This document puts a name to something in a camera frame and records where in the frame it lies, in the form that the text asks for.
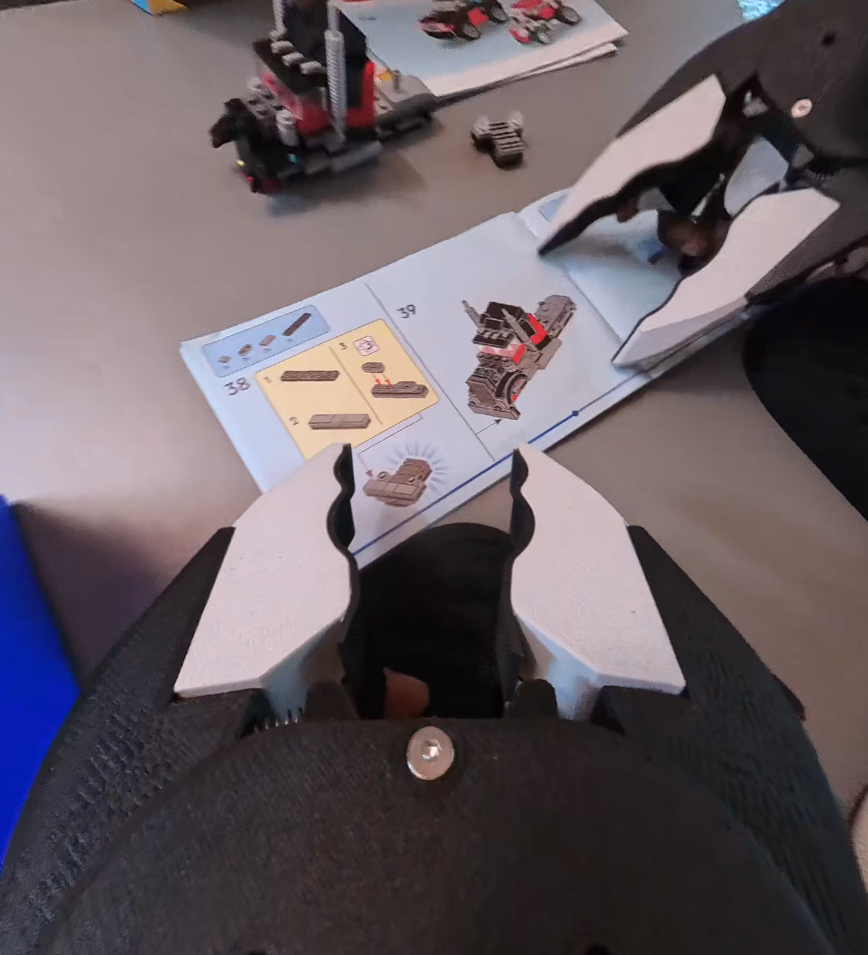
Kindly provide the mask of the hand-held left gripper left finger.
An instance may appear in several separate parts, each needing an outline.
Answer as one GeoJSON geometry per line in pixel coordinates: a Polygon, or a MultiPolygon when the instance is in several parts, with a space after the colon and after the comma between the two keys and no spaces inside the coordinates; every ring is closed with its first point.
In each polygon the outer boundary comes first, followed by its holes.
{"type": "Polygon", "coordinates": [[[174,683],[182,699],[261,690],[277,717],[343,679],[357,603],[349,444],[332,444],[261,495],[234,532],[174,683]]]}

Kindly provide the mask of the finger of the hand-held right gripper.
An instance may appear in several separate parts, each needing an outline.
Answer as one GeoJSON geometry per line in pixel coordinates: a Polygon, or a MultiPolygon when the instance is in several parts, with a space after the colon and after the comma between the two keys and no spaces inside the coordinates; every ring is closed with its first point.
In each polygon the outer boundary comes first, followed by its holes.
{"type": "Polygon", "coordinates": [[[743,310],[754,286],[839,207],[814,188],[751,200],[732,221],[712,261],[681,280],[669,299],[636,325],[612,364],[649,364],[743,310]]]}
{"type": "Polygon", "coordinates": [[[711,74],[635,121],[573,185],[538,254],[570,244],[595,221],[633,217],[655,190],[672,217],[661,238],[686,256],[716,256],[735,219],[726,209],[726,187],[751,145],[743,113],[750,90],[750,74],[737,80],[711,74]]]}

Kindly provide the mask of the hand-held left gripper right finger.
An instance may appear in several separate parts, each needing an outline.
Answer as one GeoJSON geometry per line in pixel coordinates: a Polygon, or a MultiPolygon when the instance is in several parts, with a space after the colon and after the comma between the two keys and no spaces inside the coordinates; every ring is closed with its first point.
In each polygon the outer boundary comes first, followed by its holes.
{"type": "Polygon", "coordinates": [[[511,494],[519,675],[545,681],[572,721],[608,686],[679,696],[685,677],[619,511],[529,444],[513,455],[511,494]]]}

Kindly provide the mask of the lego instruction booklet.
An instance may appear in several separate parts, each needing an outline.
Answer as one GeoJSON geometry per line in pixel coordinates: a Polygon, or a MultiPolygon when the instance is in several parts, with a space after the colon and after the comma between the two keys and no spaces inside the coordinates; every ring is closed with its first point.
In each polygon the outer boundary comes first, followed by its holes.
{"type": "Polygon", "coordinates": [[[680,273],[656,213],[535,252],[568,189],[234,328],[182,360],[261,491],[352,448],[364,567],[732,330],[642,370],[613,356],[680,273]]]}
{"type": "Polygon", "coordinates": [[[389,73],[440,100],[618,51],[627,31],[596,2],[337,2],[389,73]]]}

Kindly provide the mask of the closed lego instruction booklet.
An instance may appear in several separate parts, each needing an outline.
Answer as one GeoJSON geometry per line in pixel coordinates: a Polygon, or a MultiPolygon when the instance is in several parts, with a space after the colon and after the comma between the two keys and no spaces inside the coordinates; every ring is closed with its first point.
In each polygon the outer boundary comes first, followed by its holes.
{"type": "Polygon", "coordinates": [[[440,100],[618,51],[627,31],[596,2],[337,2],[389,73],[440,100]]]}

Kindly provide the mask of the small grey lego sub-assembly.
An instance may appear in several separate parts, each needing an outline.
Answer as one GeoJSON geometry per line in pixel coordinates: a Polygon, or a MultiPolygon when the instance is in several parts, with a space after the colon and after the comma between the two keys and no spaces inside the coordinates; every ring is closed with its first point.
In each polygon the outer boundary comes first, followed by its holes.
{"type": "Polygon", "coordinates": [[[513,111],[499,120],[479,117],[469,131],[474,148],[501,169],[523,163],[523,113],[513,111]]]}

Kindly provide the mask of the black and red lego truck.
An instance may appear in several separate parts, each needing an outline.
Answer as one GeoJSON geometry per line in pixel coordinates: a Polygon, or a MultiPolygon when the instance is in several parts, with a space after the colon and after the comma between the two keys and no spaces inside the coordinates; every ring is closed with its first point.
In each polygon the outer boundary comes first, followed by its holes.
{"type": "Polygon", "coordinates": [[[437,97],[420,78],[380,68],[335,3],[272,7],[273,29],[253,43],[257,75],[209,130],[214,150],[235,148],[253,193],[344,173],[431,122],[437,97]]]}

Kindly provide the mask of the black quilted pad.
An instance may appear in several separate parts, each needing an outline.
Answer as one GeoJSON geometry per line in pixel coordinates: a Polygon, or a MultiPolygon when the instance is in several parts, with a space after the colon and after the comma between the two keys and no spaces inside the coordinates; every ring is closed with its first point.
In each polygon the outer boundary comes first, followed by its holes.
{"type": "Polygon", "coordinates": [[[868,522],[868,282],[827,280],[770,305],[742,362],[766,412],[868,522]]]}

